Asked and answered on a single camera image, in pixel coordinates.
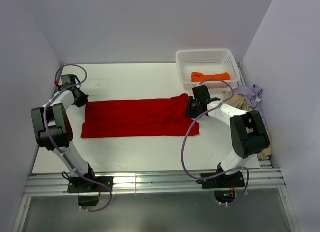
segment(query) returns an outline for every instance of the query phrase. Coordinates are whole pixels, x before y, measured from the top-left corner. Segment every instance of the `orange cloth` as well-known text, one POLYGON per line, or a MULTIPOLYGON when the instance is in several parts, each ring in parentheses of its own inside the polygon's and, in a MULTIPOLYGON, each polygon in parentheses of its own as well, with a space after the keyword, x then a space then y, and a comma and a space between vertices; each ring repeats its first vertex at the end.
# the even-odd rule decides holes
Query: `orange cloth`
POLYGON ((199 72, 192 72, 191 73, 191 81, 192 82, 202 82, 206 79, 218 78, 221 80, 230 80, 229 73, 221 73, 221 74, 213 74, 213 75, 206 75, 199 72))

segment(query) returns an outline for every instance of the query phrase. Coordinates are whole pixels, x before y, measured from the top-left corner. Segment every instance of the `red fabric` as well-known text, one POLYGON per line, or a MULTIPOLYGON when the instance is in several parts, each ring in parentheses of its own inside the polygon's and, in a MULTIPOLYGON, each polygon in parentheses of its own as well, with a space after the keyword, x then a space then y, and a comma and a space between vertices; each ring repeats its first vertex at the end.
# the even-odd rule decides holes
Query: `red fabric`
MULTIPOLYGON (((178 97, 88 102, 81 138, 185 136, 193 122, 185 117, 188 94, 178 97)), ((190 135, 199 134, 196 123, 190 135)))

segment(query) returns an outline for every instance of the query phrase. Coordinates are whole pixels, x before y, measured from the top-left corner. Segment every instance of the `beige cloth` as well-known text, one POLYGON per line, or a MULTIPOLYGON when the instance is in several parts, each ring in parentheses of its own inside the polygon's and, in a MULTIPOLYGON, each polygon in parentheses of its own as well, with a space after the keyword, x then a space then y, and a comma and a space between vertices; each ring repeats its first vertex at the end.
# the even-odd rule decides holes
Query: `beige cloth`
MULTIPOLYGON (((231 96, 231 94, 229 92, 223 92, 223 96, 224 98, 229 98, 231 96)), ((242 110, 246 110, 246 111, 251 111, 253 110, 248 101, 246 100, 246 98, 243 96, 243 95, 240 95, 240 94, 235 94, 233 96, 233 98, 231 98, 230 100, 226 101, 225 103, 235 107, 235 108, 239 108, 239 109, 242 109, 242 110)), ((266 129, 266 132, 269 136, 269 139, 270 139, 270 146, 269 148, 266 148, 265 150, 263 150, 261 153, 258 154, 258 159, 260 160, 263 160, 266 156, 268 155, 271 155, 272 154, 272 140, 271 140, 271 136, 269 134, 269 131, 268 131, 268 127, 266 126, 265 127, 266 129)))

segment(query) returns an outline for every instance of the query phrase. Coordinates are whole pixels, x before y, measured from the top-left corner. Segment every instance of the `lavender cloth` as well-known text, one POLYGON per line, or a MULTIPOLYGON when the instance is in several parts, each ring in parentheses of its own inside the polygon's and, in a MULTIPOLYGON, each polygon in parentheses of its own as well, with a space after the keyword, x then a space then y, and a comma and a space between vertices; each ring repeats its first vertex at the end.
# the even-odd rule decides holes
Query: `lavender cloth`
POLYGON ((264 91, 263 88, 256 84, 254 84, 253 88, 249 88, 244 85, 240 85, 234 88, 234 93, 243 95, 248 101, 250 107, 260 112, 263 123, 266 125, 267 122, 262 112, 262 105, 261 105, 263 91, 264 91))

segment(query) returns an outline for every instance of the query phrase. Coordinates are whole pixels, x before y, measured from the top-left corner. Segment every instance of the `white tabletop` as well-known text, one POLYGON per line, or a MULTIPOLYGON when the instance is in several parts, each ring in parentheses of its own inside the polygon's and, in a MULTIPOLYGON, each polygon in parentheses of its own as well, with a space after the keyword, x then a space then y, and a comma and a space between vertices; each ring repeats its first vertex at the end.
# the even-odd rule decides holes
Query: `white tabletop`
MULTIPOLYGON (((169 98, 185 90, 179 80, 175 63, 153 64, 83 64, 88 78, 81 90, 89 101, 169 98)), ((80 68, 65 67, 63 74, 84 78, 80 68)), ((95 172, 138 172, 182 170, 183 137, 119 137, 81 139, 85 121, 85 106, 70 106, 67 115, 73 129, 73 142, 80 155, 95 172)), ((216 169, 232 150, 230 128, 221 121, 203 117, 199 121, 200 135, 190 136, 185 147, 185 162, 189 170, 216 169)), ((248 168, 260 168, 255 156, 248 168)), ((67 168, 51 151, 40 148, 33 173, 60 173, 67 168)))

